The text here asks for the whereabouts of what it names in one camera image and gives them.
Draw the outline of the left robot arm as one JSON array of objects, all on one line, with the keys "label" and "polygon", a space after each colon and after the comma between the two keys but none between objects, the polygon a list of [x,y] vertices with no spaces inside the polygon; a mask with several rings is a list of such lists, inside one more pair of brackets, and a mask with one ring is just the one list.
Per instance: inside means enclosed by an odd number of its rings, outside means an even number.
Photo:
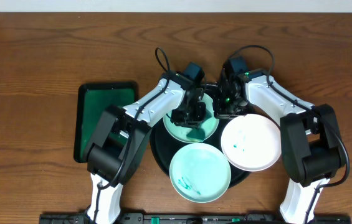
[{"label": "left robot arm", "polygon": [[92,177],[91,223],[113,223],[120,214],[123,186],[136,172],[152,127],[165,116],[184,128],[197,129],[206,109],[201,101],[205,74],[167,71],[158,84],[132,104],[110,104],[100,115],[82,151]]}]

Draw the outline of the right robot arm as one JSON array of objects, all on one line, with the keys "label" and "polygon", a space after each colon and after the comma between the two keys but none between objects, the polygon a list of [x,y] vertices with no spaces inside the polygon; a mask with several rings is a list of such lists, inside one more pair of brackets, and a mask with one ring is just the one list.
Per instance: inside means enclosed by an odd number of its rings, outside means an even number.
[{"label": "right robot arm", "polygon": [[350,159],[334,109],[302,101],[280,86],[268,71],[223,69],[217,82],[214,114],[238,119],[251,105],[277,125],[278,157],[290,178],[279,212],[287,223],[309,223],[324,188],[344,183]]}]

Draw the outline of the green scouring sponge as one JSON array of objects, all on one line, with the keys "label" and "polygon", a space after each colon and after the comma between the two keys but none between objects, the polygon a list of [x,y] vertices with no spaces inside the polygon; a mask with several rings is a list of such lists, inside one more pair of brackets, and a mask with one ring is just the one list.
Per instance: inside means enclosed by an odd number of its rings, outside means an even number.
[{"label": "green scouring sponge", "polygon": [[209,109],[206,109],[206,115],[203,123],[200,127],[190,130],[186,137],[190,141],[203,142],[206,139],[208,133],[213,129],[215,121],[213,120],[212,113]]}]

